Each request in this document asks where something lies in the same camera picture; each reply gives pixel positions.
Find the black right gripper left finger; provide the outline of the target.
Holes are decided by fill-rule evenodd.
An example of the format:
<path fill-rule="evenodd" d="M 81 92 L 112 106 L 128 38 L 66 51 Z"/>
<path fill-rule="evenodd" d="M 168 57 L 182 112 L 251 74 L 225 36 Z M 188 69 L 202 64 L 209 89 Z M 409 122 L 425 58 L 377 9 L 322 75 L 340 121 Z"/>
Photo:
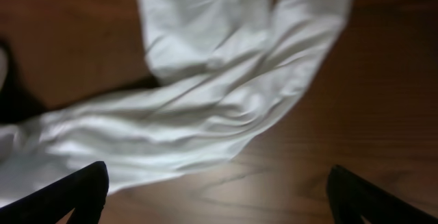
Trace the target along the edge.
<path fill-rule="evenodd" d="M 103 161 L 94 162 L 1 208 L 1 222 L 52 224 L 67 214 L 69 224 L 97 224 L 104 209 L 109 176 Z"/>

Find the white printed t-shirt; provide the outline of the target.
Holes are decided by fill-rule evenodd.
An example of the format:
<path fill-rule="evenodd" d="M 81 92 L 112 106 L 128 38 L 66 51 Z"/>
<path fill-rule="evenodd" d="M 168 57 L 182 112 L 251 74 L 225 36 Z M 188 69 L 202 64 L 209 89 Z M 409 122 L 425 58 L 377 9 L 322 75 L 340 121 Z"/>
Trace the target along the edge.
<path fill-rule="evenodd" d="M 223 164 L 299 101 L 352 0 L 138 0 L 159 81 L 1 126 L 1 205 L 96 162 L 109 191 Z"/>

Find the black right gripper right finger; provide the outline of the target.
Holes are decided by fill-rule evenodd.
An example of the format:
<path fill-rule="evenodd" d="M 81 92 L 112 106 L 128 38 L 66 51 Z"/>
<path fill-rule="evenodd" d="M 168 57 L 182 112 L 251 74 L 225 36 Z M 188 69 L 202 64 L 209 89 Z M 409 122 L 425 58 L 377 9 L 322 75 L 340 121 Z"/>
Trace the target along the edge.
<path fill-rule="evenodd" d="M 335 224 L 437 224 L 436 217 L 340 165 L 331 168 L 326 193 Z"/>

